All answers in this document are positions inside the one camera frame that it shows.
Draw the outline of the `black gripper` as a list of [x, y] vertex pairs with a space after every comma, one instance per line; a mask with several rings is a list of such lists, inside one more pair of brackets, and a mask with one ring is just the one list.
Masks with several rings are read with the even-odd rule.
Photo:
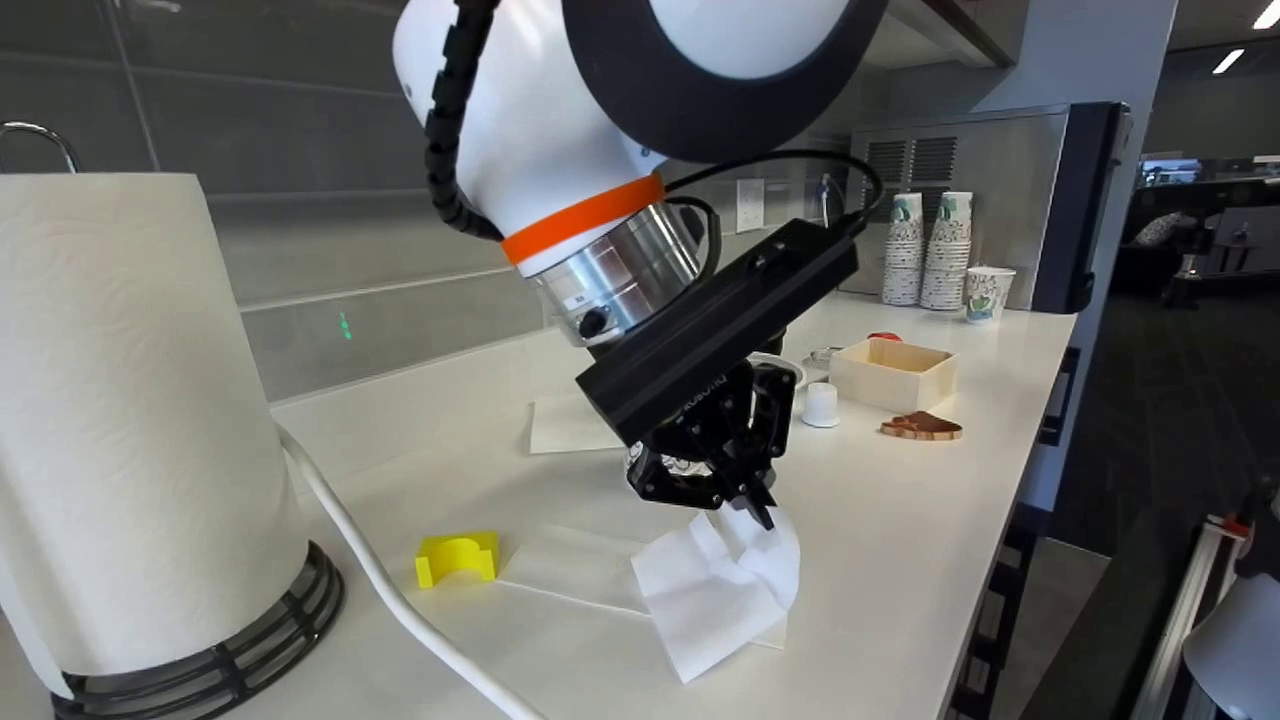
[[771, 531], [771, 461], [788, 453], [790, 396], [790, 368], [734, 363], [722, 384], [641, 441], [628, 461], [631, 492], [686, 507], [747, 507]]

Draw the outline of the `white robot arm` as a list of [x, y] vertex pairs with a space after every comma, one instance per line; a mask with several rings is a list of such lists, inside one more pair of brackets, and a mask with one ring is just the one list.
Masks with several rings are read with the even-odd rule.
[[490, 240], [590, 353], [579, 391], [642, 502], [771, 514], [798, 373], [783, 328], [854, 268], [864, 211], [739, 256], [690, 185], [798, 161], [888, 0], [408, 0], [391, 68], [427, 199]]

